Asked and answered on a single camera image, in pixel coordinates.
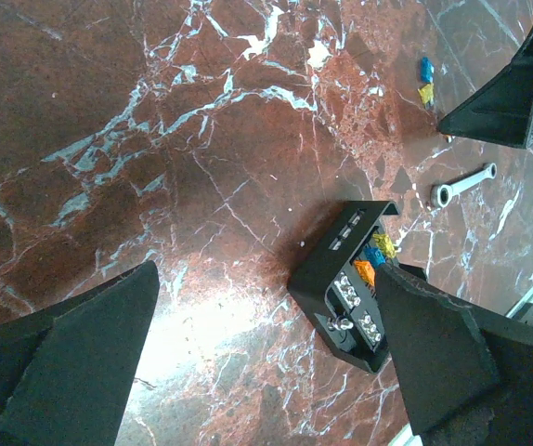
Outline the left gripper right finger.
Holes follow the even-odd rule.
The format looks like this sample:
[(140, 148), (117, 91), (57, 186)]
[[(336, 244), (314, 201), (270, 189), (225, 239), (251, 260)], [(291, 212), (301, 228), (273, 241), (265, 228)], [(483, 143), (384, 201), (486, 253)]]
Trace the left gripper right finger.
[(404, 269), (375, 275), (411, 431), (425, 445), (533, 445), (533, 326)]

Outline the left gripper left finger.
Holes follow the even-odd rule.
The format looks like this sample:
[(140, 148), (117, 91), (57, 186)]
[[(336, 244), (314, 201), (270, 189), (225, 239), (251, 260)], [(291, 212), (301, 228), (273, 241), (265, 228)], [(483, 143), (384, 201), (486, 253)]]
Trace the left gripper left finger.
[(147, 261), (0, 324), (0, 445), (112, 445), (159, 295)]

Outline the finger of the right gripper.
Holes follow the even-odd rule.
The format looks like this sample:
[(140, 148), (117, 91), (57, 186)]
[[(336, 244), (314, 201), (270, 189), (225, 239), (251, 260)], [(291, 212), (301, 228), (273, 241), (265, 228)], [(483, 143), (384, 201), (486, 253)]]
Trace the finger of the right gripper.
[(533, 145), (533, 26), (511, 62), (443, 117), (437, 130), (515, 149)]

